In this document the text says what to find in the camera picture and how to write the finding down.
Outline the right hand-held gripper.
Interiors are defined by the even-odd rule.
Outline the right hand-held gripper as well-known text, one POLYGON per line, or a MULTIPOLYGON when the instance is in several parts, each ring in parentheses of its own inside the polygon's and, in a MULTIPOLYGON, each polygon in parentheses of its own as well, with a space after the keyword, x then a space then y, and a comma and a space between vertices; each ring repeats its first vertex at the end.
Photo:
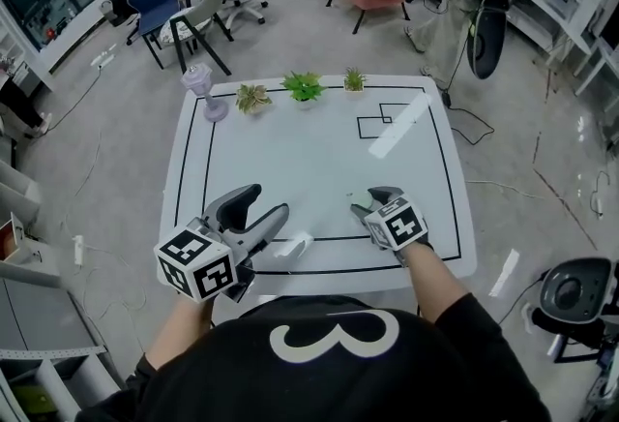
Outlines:
POLYGON ((377 210, 356 203, 350 205, 350 210, 377 246, 391 250, 403 267, 407 263, 402 250, 410 244, 419 243, 433 249, 424 217, 409 196, 402 196, 401 188, 378 186, 369 188, 368 193, 371 207, 377 210))

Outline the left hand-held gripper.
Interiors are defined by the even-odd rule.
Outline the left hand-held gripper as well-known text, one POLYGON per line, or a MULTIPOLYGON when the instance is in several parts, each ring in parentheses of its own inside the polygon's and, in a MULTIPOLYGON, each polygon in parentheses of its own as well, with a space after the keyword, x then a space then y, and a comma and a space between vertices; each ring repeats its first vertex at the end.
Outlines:
POLYGON ((219 294, 240 301, 254 281, 251 256, 266 249, 289 217, 283 203, 248 226, 261 192, 259 184, 232 190, 210 202, 201 218, 173 228, 154 248, 160 282, 195 303, 219 294))

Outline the person's left forearm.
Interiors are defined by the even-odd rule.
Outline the person's left forearm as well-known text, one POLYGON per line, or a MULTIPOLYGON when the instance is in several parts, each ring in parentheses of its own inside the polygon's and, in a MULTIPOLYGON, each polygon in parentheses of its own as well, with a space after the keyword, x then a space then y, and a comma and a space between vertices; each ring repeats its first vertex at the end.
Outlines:
POLYGON ((184 353, 211 329, 214 300, 196 303, 180 295, 156 340, 146 351, 148 363, 158 370, 184 353))

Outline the person's right forearm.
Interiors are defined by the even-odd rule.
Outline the person's right forearm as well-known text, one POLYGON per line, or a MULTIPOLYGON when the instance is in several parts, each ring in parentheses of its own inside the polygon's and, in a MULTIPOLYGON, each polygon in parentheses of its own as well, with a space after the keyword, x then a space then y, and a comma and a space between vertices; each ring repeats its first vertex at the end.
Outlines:
POLYGON ((408 267, 422 316, 441 326, 456 312, 468 310, 475 302, 444 261, 430 247, 412 243, 401 254, 408 267))

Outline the variegated potted plant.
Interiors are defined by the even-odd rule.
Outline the variegated potted plant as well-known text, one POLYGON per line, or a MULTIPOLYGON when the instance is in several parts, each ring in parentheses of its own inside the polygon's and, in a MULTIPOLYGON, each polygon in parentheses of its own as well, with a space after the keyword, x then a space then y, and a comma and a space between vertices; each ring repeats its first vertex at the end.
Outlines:
POLYGON ((257 114, 271 103, 264 85, 241 84, 237 89, 236 106, 243 114, 257 114))

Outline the small grassy potted plant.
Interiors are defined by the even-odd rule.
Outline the small grassy potted plant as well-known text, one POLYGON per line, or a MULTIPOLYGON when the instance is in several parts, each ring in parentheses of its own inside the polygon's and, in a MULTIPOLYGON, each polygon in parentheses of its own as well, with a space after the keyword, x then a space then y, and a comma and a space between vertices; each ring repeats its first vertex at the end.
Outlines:
POLYGON ((362 93, 367 77, 355 67, 348 67, 343 77, 343 88, 347 93, 362 93))

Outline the leafy green potted plant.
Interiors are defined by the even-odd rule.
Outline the leafy green potted plant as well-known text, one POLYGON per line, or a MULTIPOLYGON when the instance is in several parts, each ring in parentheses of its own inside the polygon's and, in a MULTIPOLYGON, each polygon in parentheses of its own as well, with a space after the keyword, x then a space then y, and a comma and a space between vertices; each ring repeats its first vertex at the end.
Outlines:
POLYGON ((320 75, 312 72, 295 73, 290 72, 283 77, 281 86, 290 92, 291 99, 301 110, 313 108, 322 92, 327 89, 320 83, 320 75))

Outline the person's black printed T-shirt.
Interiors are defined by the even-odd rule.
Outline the person's black printed T-shirt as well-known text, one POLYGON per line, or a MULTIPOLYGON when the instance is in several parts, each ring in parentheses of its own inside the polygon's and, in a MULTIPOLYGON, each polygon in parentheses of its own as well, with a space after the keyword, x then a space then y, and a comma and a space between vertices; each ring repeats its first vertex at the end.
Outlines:
POLYGON ((273 300, 75 422, 551 422, 501 328, 465 295, 436 321, 346 296, 273 300))

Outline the grey cabinet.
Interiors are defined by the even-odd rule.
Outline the grey cabinet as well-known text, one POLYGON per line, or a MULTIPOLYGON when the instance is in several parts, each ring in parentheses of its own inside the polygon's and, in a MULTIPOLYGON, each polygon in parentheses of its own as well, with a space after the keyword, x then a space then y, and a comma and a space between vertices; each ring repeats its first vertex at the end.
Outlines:
POLYGON ((106 352, 65 290, 0 278, 0 360, 60 360, 106 352))

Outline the white cubby shelf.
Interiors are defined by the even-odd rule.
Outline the white cubby shelf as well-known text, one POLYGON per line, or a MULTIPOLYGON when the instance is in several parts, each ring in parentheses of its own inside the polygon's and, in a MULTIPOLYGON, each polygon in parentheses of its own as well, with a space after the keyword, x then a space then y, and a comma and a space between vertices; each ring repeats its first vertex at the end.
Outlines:
POLYGON ((41 201, 39 185, 0 160, 0 227, 14 213, 23 223, 30 250, 28 258, 18 265, 0 261, 0 278, 41 286, 58 285, 60 276, 53 249, 30 229, 39 215, 41 201))

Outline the wooden open box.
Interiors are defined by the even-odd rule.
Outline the wooden open box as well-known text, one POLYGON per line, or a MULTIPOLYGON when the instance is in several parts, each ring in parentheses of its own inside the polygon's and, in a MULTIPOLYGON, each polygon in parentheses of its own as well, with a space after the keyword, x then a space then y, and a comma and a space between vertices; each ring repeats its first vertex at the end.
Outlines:
POLYGON ((18 265, 29 255, 23 223, 11 213, 10 219, 0 227, 0 261, 18 265))

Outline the white metal shelf rack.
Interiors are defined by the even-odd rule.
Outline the white metal shelf rack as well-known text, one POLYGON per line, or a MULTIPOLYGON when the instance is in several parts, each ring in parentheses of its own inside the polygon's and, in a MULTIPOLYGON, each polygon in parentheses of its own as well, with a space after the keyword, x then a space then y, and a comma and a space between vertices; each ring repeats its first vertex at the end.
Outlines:
POLYGON ((0 349, 0 422, 74 422, 121 387, 105 347, 0 349))

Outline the white low cabinet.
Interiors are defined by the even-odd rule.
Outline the white low cabinet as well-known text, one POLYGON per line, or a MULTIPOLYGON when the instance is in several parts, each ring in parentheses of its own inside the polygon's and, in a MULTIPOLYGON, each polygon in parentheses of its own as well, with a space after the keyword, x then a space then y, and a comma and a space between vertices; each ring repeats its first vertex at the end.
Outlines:
POLYGON ((102 1, 95 0, 90 3, 68 23, 56 39, 40 51, 40 58, 50 74, 53 74, 83 41, 107 22, 100 10, 102 1))

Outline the white shelving unit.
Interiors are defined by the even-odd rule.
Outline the white shelving unit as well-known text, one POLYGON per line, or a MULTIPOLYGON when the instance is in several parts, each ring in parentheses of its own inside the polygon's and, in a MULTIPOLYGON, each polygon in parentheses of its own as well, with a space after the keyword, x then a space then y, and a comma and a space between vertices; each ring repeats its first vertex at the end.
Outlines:
POLYGON ((545 55, 549 66, 563 63, 576 53, 573 76, 584 92, 602 68, 611 62, 612 51, 602 42, 599 24, 609 16, 609 0, 515 0, 508 11, 510 25, 545 55))

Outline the white bookshelf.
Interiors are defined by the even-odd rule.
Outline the white bookshelf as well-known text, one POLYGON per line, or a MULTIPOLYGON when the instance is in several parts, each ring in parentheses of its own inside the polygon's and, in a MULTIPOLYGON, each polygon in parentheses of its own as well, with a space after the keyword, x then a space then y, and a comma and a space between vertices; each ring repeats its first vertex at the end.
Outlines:
POLYGON ((55 90, 54 78, 49 73, 40 53, 20 30, 1 0, 0 54, 13 62, 11 70, 14 81, 27 96, 30 96, 40 84, 50 91, 55 90))

